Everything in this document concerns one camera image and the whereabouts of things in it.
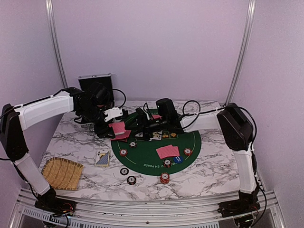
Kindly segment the red-backed card top player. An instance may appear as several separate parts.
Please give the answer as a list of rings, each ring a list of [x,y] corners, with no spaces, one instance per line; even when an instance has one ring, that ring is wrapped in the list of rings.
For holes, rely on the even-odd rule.
[[[161,116],[158,114],[153,114],[152,117],[153,117],[153,119],[161,118]]]

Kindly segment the aluminium frame post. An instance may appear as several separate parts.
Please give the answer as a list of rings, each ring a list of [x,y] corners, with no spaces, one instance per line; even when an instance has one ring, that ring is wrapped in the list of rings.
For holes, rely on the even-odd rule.
[[[240,79],[243,62],[244,62],[244,59],[246,56],[246,51],[247,51],[250,37],[251,37],[254,15],[255,15],[255,10],[256,10],[256,3],[257,3],[256,0],[248,1],[247,15],[246,15],[246,20],[245,20],[245,26],[244,26],[241,46],[240,46],[239,54],[237,57],[236,67],[234,70],[232,81],[231,81],[224,105],[227,105],[228,103],[232,102],[233,96],[235,94],[235,91],[236,91],[236,88],[238,85],[238,81]]]
[[[50,30],[50,37],[52,40],[52,46],[55,54],[55,59],[57,63],[57,68],[59,71],[60,81],[62,84],[62,87],[64,89],[68,88],[67,78],[62,62],[62,57],[60,53],[60,46],[59,41],[57,37],[57,30],[56,30],[56,22],[55,22],[55,15],[54,15],[54,8],[53,8],[53,1],[52,0],[46,0],[46,11],[47,11],[47,20],[49,24],[49,30]]]

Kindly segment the black poker chip stack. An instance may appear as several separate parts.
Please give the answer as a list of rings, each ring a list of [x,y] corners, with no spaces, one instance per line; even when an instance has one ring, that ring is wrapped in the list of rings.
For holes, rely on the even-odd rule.
[[[135,176],[129,176],[129,177],[127,178],[127,183],[128,183],[129,185],[134,185],[134,184],[136,183],[136,177],[135,177]]]

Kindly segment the right aluminium frame post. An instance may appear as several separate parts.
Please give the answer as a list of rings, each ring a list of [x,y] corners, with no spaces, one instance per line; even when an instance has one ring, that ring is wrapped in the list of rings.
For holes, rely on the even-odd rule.
[[[244,26],[241,46],[240,46],[239,54],[237,57],[236,67],[234,70],[232,81],[231,81],[224,105],[227,105],[228,103],[232,102],[233,96],[235,94],[235,91],[236,91],[236,88],[238,85],[238,81],[240,79],[243,62],[244,62],[244,59],[246,56],[246,51],[247,51],[250,37],[251,37],[254,15],[255,15],[255,10],[256,10],[256,3],[257,3],[256,0],[248,1],[247,15],[246,15],[246,20],[245,20],[245,26]]]

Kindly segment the aluminium front rail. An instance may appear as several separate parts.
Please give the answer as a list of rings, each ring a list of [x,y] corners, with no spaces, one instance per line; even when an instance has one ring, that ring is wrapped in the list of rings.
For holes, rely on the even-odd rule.
[[[10,228],[42,228],[45,224],[63,228],[240,228],[253,223],[256,228],[286,227],[273,191],[259,193],[261,208],[252,212],[223,217],[219,204],[235,200],[237,192],[190,199],[153,201],[115,201],[65,197],[76,204],[72,216],[53,217],[37,209],[27,189],[19,192]]]

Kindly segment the red poker chip stack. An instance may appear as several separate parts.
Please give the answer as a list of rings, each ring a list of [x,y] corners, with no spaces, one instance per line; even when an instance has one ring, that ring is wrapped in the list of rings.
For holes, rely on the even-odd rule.
[[[160,182],[162,184],[168,184],[170,182],[170,175],[166,172],[163,172],[161,175],[160,175]]]

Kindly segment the left aluminium frame post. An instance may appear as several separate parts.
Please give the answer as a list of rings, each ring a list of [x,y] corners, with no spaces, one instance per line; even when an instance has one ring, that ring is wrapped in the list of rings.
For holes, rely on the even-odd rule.
[[[56,22],[55,22],[55,15],[54,15],[54,8],[53,8],[53,1],[52,0],[46,0],[46,11],[47,11],[47,20],[49,24],[49,30],[50,30],[50,37],[52,40],[52,46],[55,54],[55,59],[57,63],[57,68],[59,71],[60,81],[62,84],[62,87],[64,89],[68,88],[67,78],[62,62],[62,57],[60,53],[60,46],[59,41],[57,37],[57,30],[56,30]]]

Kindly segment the red-backed card bottom player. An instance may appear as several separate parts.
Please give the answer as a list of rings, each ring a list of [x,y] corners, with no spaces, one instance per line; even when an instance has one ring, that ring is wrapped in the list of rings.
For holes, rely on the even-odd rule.
[[[166,146],[156,149],[156,152],[160,159],[164,159],[167,157],[172,157],[174,155],[173,147],[172,146]]]

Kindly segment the playing card box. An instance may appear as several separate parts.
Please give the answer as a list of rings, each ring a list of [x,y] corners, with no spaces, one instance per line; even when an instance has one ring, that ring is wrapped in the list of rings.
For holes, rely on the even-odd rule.
[[[110,150],[101,150],[97,152],[95,166],[101,168],[108,168],[110,166]]]

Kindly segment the red playing card deck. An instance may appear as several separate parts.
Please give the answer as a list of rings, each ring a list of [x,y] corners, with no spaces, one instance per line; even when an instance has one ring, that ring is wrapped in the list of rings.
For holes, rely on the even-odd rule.
[[[124,122],[110,123],[109,127],[113,129],[115,135],[112,140],[119,140],[125,138],[126,129]]]

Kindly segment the blue small blind button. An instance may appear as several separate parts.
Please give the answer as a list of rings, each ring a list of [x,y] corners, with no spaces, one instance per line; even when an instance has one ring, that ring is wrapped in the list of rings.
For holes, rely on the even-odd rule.
[[[183,163],[184,159],[181,156],[175,156],[175,157],[173,157],[173,161],[176,164],[181,164],[181,163]]]

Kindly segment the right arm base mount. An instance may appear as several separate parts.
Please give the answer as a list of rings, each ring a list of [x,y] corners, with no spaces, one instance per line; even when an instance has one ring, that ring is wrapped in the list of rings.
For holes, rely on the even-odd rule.
[[[257,198],[258,193],[258,186],[251,193],[244,193],[239,190],[238,199],[218,204],[218,213],[220,213],[223,218],[226,218],[259,210],[261,207]]]

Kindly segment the woven bamboo tray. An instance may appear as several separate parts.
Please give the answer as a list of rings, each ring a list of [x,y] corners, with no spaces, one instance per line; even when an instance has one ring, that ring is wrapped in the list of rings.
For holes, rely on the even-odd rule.
[[[75,161],[54,157],[46,162],[41,173],[54,189],[76,191],[83,168]]]

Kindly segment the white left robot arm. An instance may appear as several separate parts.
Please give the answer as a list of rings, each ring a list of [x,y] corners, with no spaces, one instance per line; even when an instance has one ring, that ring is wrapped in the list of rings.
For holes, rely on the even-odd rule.
[[[0,142],[7,159],[33,190],[42,196],[41,203],[49,211],[58,210],[60,201],[32,158],[25,133],[43,122],[67,113],[75,113],[94,125],[98,137],[106,137],[112,132],[109,123],[122,114],[118,107],[105,110],[100,108],[99,103],[106,99],[104,85],[94,83],[90,91],[69,87],[35,101],[18,105],[6,104],[3,107],[0,116]]]

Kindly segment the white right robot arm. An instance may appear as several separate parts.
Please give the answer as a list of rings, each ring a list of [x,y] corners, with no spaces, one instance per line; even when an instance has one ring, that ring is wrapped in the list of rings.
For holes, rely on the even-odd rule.
[[[179,114],[173,101],[163,98],[156,101],[159,118],[149,116],[149,112],[137,108],[135,117],[127,121],[125,127],[135,133],[142,133],[141,139],[149,140],[154,132],[169,131],[174,133],[191,133],[199,130],[220,129],[225,143],[234,153],[240,178],[239,193],[235,208],[245,213],[254,205],[252,195],[259,189],[256,182],[257,165],[252,157],[253,144],[257,134],[257,125],[250,112],[230,103],[222,108],[198,113]]]

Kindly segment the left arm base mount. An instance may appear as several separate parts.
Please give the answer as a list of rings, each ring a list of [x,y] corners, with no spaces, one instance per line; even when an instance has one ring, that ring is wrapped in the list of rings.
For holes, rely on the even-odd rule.
[[[73,215],[76,203],[72,200],[58,198],[56,191],[50,186],[45,194],[34,193],[36,197],[35,207],[38,209],[53,212],[55,216]]]

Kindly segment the aluminium poker chip case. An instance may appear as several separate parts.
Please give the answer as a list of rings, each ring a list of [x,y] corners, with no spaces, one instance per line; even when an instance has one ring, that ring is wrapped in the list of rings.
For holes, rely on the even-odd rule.
[[[81,90],[89,94],[92,103],[100,110],[107,110],[114,106],[111,77],[110,73],[78,77]]]

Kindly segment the dealt red-backed playing card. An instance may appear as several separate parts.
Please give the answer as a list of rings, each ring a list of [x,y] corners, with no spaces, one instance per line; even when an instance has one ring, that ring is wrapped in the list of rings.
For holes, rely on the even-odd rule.
[[[123,138],[129,138],[131,132],[132,132],[131,130],[126,130],[126,132],[124,133],[124,137]]]

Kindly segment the round green poker mat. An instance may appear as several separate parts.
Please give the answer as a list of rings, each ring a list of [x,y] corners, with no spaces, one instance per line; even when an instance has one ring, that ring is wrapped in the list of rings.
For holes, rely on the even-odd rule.
[[[131,148],[130,142],[136,142],[137,146]],[[171,167],[165,168],[163,166],[164,159],[160,159],[156,149],[164,146],[177,146],[179,148],[180,156],[184,161],[181,164],[176,164],[173,158],[169,159],[172,162]],[[130,136],[128,142],[111,141],[112,151],[117,159],[128,169],[151,176],[159,176],[163,172],[169,174],[180,172],[194,163],[201,150],[201,137],[198,131],[184,134],[173,134],[166,132],[161,140],[151,141],[137,141]],[[187,156],[184,154],[184,149],[190,148],[192,154]],[[126,149],[128,154],[121,156],[119,151]]]

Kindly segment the red-backed card player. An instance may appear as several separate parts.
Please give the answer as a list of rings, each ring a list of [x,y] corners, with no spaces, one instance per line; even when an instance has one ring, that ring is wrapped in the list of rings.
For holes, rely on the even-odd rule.
[[[166,146],[156,149],[156,152],[160,159],[164,159],[167,157],[172,157],[174,155],[173,147],[172,146]]]
[[[153,114],[152,117],[153,117],[153,119],[161,118],[161,116],[158,114]]]

